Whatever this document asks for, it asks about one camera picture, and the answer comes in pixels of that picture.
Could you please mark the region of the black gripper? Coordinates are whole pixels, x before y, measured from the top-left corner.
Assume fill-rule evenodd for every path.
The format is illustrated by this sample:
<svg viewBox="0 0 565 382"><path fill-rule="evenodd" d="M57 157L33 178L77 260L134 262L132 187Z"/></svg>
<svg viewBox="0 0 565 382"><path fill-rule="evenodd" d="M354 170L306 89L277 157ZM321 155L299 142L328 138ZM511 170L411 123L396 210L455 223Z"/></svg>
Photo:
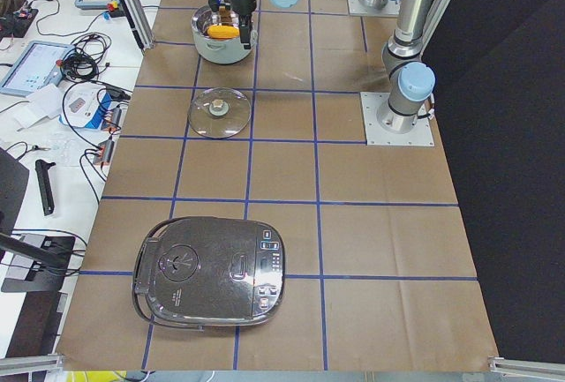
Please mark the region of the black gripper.
<svg viewBox="0 0 565 382"><path fill-rule="evenodd" d="M233 10L239 15L239 38L244 49L250 49L252 38L252 13L256 10L256 0L208 0L208 6L218 12L220 25L231 25Z"/></svg>

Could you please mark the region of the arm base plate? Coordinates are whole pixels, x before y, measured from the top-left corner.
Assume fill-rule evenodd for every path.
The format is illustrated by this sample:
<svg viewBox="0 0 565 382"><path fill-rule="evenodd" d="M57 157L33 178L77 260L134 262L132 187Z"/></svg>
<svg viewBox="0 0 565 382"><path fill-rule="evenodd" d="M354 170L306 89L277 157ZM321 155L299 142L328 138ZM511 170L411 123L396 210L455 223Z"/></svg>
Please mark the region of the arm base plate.
<svg viewBox="0 0 565 382"><path fill-rule="evenodd" d="M368 146L434 146L431 124L422 106L414 116L401 116L388 104L389 93L361 92L361 110Z"/></svg>

